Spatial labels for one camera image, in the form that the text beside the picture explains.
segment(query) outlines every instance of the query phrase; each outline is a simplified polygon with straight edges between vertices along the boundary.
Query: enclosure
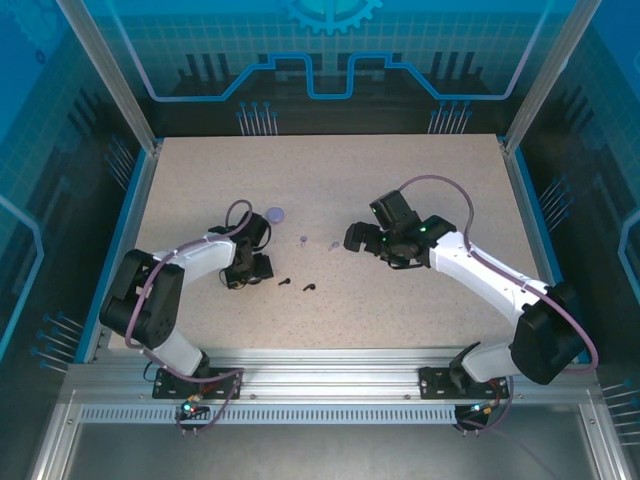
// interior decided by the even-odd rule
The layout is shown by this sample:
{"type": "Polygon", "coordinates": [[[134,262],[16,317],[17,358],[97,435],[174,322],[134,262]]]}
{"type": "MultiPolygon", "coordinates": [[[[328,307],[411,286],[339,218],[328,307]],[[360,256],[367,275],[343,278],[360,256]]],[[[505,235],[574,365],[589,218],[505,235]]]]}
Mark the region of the enclosure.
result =
{"type": "MultiPolygon", "coordinates": [[[[0,0],[3,478],[636,478],[639,19],[622,0],[0,0]],[[417,372],[508,322],[435,268],[342,247],[423,174],[469,192],[474,245],[575,289],[600,357],[515,376],[478,439],[452,428],[475,402],[422,398],[417,372]],[[184,399],[153,398],[156,368],[99,312],[126,252],[199,238],[239,198],[284,210],[274,278],[184,288],[182,333],[246,371],[183,438],[184,399]]],[[[462,231],[450,186],[406,198],[462,231]]]]}

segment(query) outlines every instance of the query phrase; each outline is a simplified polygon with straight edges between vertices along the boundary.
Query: robotic arm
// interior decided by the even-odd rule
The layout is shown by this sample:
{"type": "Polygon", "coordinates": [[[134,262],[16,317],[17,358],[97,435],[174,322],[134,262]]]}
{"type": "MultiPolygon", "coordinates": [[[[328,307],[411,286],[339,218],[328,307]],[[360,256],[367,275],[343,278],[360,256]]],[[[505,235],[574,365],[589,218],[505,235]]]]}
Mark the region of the robotic arm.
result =
{"type": "Polygon", "coordinates": [[[499,343],[475,343],[451,362],[451,380],[460,391],[474,382],[519,373],[548,384],[585,348],[581,337],[555,310],[498,271],[576,313],[577,298],[567,285],[549,287],[532,280],[474,246],[475,254],[494,268],[483,265],[469,254],[463,234],[454,225],[435,215],[422,221],[400,191],[384,195],[370,207],[380,226],[351,225],[344,240],[347,250],[358,252],[364,243],[366,252],[393,269],[425,266],[445,273],[493,305],[515,331],[513,337],[499,343]]]}
{"type": "MultiPolygon", "coordinates": [[[[215,227],[192,247],[179,251],[160,269],[136,319],[131,338],[147,348],[163,365],[179,374],[205,378],[209,358],[192,345],[176,328],[182,289],[211,272],[221,270],[229,289],[255,285],[272,278],[269,257],[258,253],[265,232],[271,227],[260,215],[246,213],[246,226],[228,238],[222,234],[235,227],[215,227]]],[[[115,275],[100,309],[100,321],[125,336],[143,285],[149,274],[170,251],[128,252],[115,275]]]]}

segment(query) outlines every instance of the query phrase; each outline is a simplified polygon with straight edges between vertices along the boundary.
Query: blue edge trim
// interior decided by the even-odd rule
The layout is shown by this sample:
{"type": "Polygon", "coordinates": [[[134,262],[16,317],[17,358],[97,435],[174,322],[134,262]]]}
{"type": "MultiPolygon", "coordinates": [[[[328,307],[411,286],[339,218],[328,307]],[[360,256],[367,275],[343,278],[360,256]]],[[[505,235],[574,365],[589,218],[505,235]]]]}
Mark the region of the blue edge trim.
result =
{"type": "Polygon", "coordinates": [[[91,301],[91,307],[89,308],[89,314],[87,315],[87,322],[85,323],[84,330],[82,331],[82,337],[80,337],[80,343],[76,350],[74,363],[84,363],[84,357],[89,349],[93,330],[97,327],[98,314],[100,313],[102,299],[109,288],[109,277],[111,276],[112,270],[115,268],[114,263],[116,261],[116,255],[120,249],[120,242],[122,241],[124,227],[127,223],[131,205],[133,204],[133,198],[135,197],[136,190],[138,189],[138,183],[140,182],[142,167],[144,166],[146,156],[147,152],[144,149],[140,149],[136,166],[133,170],[131,181],[129,182],[127,194],[122,202],[122,208],[120,209],[120,215],[118,216],[118,223],[116,223],[113,237],[111,237],[111,244],[109,245],[109,251],[107,252],[107,257],[104,261],[104,267],[102,267],[102,273],[100,274],[100,279],[96,286],[96,293],[93,295],[93,300],[91,301]]]}
{"type": "MultiPolygon", "coordinates": [[[[515,153],[516,161],[518,162],[518,168],[520,169],[520,174],[522,175],[522,180],[526,189],[527,201],[531,204],[531,210],[533,210],[533,217],[536,221],[536,227],[538,228],[538,231],[540,232],[540,238],[542,239],[542,248],[544,249],[547,261],[549,262],[553,281],[554,283],[558,283],[562,281],[562,272],[560,271],[560,265],[558,264],[558,259],[556,258],[556,252],[553,250],[553,245],[551,244],[549,231],[547,230],[547,226],[544,223],[544,217],[542,216],[540,203],[538,203],[538,197],[536,196],[536,192],[533,189],[533,182],[531,181],[531,176],[529,175],[529,169],[527,168],[527,164],[524,161],[524,155],[522,155],[522,150],[520,150],[520,147],[516,149],[515,153]]],[[[578,362],[590,362],[590,356],[587,350],[583,350],[580,355],[578,355],[578,362]]]]}
{"type": "MultiPolygon", "coordinates": [[[[89,309],[89,314],[87,316],[87,322],[91,323],[86,324],[84,331],[82,332],[82,338],[80,339],[80,344],[78,346],[78,350],[76,351],[75,363],[83,363],[83,359],[87,353],[87,349],[89,348],[93,329],[96,327],[96,323],[98,322],[100,305],[102,304],[102,299],[104,298],[107,292],[107,288],[109,287],[109,276],[114,268],[115,257],[120,246],[122,233],[124,231],[127,217],[133,203],[133,198],[138,188],[138,183],[140,181],[140,175],[142,173],[142,167],[145,157],[146,152],[144,150],[141,150],[140,154],[138,155],[138,161],[136,162],[136,167],[133,171],[131,182],[129,183],[127,195],[124,198],[122,209],[120,210],[120,216],[118,217],[116,229],[113,232],[113,238],[111,240],[111,245],[109,246],[109,251],[107,252],[107,258],[105,259],[104,267],[100,275],[100,280],[98,281],[98,286],[96,287],[96,293],[93,297],[93,301],[91,302],[91,308],[89,309]]],[[[540,209],[538,198],[536,196],[535,190],[533,189],[533,182],[531,181],[531,176],[529,175],[529,170],[527,169],[527,165],[524,161],[524,156],[522,155],[520,147],[516,149],[515,157],[518,163],[518,168],[520,169],[520,174],[522,175],[522,180],[525,185],[527,200],[531,204],[531,209],[533,210],[533,216],[536,222],[536,226],[538,228],[538,231],[540,232],[540,237],[542,238],[542,247],[544,249],[545,255],[547,256],[549,266],[551,267],[553,281],[557,283],[562,280],[562,272],[560,271],[558,259],[556,258],[556,254],[553,250],[553,245],[551,244],[551,237],[549,236],[549,232],[547,231],[547,227],[545,226],[544,217],[542,216],[542,210],[540,209]]],[[[578,360],[580,363],[588,363],[588,352],[586,350],[583,351],[578,356],[578,360]]]]}

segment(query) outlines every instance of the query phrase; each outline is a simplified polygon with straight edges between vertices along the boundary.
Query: gear logo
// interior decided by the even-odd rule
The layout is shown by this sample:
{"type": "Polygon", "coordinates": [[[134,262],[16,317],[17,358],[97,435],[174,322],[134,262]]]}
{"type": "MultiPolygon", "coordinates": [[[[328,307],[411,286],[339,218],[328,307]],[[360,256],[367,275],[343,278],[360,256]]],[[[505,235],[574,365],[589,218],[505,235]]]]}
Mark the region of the gear logo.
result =
{"type": "Polygon", "coordinates": [[[339,30],[360,28],[363,19],[373,18],[373,9],[382,7],[382,0],[283,0],[289,20],[297,20],[301,28],[311,27],[314,34],[332,35],[339,30]]]}
{"type": "Polygon", "coordinates": [[[0,0],[0,14],[10,13],[29,41],[44,48],[58,30],[58,12],[53,0],[0,0]]]}

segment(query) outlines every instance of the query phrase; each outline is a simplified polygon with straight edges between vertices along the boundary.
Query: beige tabletop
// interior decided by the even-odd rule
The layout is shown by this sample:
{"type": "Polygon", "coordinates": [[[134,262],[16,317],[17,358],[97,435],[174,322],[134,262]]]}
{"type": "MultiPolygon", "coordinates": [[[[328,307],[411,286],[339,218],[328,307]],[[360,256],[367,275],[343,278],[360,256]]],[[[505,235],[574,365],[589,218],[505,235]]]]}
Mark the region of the beige tabletop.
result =
{"type": "MultiPolygon", "coordinates": [[[[340,247],[353,222],[375,223],[369,203],[405,180],[432,173],[465,187],[476,207],[471,238],[535,276],[531,250],[493,135],[168,138],[137,248],[158,251],[224,223],[229,204],[285,211],[264,253],[275,278],[229,291],[214,273],[187,286],[178,326],[202,348],[376,348],[467,345],[510,334],[507,320],[432,269],[398,272],[340,247]],[[300,237],[308,241],[300,246],[300,237]],[[284,278],[289,285],[278,286],[284,278]],[[315,291],[302,288],[314,283],[315,291]]],[[[424,219],[462,228],[467,207],[439,182],[404,192],[424,219]]],[[[234,212],[237,222],[241,208],[234,212]]],[[[111,348],[122,348],[113,336],[111,348]]]]}

